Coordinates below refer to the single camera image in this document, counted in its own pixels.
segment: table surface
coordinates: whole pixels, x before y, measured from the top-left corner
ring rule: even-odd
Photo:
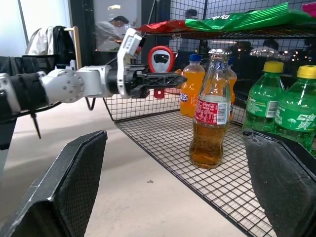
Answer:
[[[0,225],[68,142],[106,130],[99,191],[85,236],[245,236],[121,132],[101,99],[92,112],[81,99],[39,113],[38,122],[41,140],[29,116],[17,121],[0,184]]]

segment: yellow bottle cap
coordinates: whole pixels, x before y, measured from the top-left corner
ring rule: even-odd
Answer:
[[[306,65],[299,67],[297,71],[298,78],[316,79],[316,66]]]
[[[268,61],[265,63],[263,71],[267,73],[281,73],[283,72],[283,65],[284,63],[282,62]]]

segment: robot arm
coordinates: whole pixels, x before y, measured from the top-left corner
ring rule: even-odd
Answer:
[[[78,71],[57,69],[9,76],[0,74],[0,122],[35,114],[60,103],[83,97],[146,98],[149,89],[171,88],[186,81],[175,73],[149,73],[147,65],[129,65],[144,39],[132,28],[126,31],[118,51],[118,70],[111,66],[88,66]]]

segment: sprite bottle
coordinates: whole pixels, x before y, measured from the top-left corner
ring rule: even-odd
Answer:
[[[251,128],[272,132],[274,129],[278,100],[284,92],[280,77],[283,63],[268,61],[265,63],[263,71],[264,75],[250,89],[243,130]]]
[[[297,81],[284,92],[275,117],[275,134],[311,151],[316,134],[316,66],[301,66]]]

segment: white jacket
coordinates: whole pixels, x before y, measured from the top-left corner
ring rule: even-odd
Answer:
[[[54,54],[53,29],[50,26],[35,31],[25,50],[26,55],[52,55]]]

